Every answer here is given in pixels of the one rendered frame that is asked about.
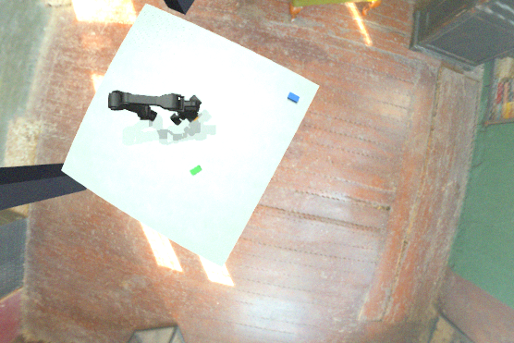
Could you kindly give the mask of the small blue block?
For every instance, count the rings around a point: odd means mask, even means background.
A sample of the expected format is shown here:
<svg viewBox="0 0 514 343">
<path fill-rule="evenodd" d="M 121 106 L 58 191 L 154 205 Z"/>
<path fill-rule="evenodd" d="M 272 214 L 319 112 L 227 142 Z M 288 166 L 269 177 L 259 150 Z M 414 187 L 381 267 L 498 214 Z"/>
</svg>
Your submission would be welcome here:
<svg viewBox="0 0 514 343">
<path fill-rule="evenodd" d="M 297 96 L 296 94 L 294 94 L 292 92 L 289 92 L 288 99 L 296 104 L 297 101 L 299 100 L 299 96 Z"/>
</svg>

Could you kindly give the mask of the small green block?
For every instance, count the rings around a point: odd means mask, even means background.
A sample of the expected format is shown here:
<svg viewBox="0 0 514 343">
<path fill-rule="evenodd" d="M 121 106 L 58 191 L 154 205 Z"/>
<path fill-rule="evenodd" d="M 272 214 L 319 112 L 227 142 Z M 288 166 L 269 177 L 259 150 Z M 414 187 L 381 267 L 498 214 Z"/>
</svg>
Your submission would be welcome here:
<svg viewBox="0 0 514 343">
<path fill-rule="evenodd" d="M 202 169 L 201 169 L 201 167 L 198 165 L 198 166 L 196 166 L 195 168 L 191 169 L 190 173 L 191 173 L 192 175 L 195 175 L 195 174 L 197 174 L 197 173 L 198 173 L 198 172 L 200 172 L 200 171 L 202 171 Z"/>
</svg>

